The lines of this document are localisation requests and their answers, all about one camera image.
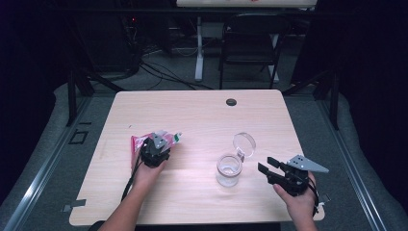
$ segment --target person's right hand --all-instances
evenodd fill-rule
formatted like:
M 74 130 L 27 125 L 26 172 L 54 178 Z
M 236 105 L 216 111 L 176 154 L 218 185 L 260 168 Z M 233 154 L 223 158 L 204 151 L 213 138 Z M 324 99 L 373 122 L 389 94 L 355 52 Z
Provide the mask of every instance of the person's right hand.
M 309 178 L 315 182 L 315 176 L 309 171 Z M 285 201 L 288 213 L 291 216 L 294 226 L 298 231 L 318 230 L 313 221 L 313 210 L 315 208 L 315 194 L 311 189 L 299 196 L 289 195 L 280 185 L 274 184 L 273 189 Z

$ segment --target clear jar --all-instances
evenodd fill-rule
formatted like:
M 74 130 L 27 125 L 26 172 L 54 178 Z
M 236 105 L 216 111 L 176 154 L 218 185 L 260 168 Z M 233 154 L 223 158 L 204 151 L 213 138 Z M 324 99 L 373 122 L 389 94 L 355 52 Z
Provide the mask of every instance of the clear jar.
M 237 185 L 242 171 L 242 161 L 236 155 L 224 155 L 217 162 L 217 181 L 224 187 Z

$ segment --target open transparent lid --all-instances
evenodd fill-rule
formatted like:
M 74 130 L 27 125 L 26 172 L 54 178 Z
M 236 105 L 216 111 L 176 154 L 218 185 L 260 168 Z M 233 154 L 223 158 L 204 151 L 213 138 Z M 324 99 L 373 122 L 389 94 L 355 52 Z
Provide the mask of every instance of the open transparent lid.
M 240 157 L 242 162 L 243 159 L 251 157 L 255 152 L 255 140 L 245 132 L 235 135 L 233 144 L 237 150 L 237 155 Z

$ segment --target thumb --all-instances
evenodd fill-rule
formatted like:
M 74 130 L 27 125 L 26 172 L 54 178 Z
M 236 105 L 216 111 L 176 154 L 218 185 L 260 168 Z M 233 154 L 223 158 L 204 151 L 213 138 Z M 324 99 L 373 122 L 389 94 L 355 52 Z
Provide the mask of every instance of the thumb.
M 274 184 L 273 189 L 276 191 L 276 193 L 282 198 L 285 203 L 288 203 L 289 200 L 292 198 L 291 195 L 289 195 L 280 185 Z

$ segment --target chair seat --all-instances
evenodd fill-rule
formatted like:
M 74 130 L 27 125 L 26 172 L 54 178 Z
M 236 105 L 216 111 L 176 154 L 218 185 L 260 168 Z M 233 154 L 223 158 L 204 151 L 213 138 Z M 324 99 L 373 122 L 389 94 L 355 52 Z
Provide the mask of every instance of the chair seat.
M 273 64 L 275 56 L 268 35 L 231 35 L 226 38 L 227 64 Z

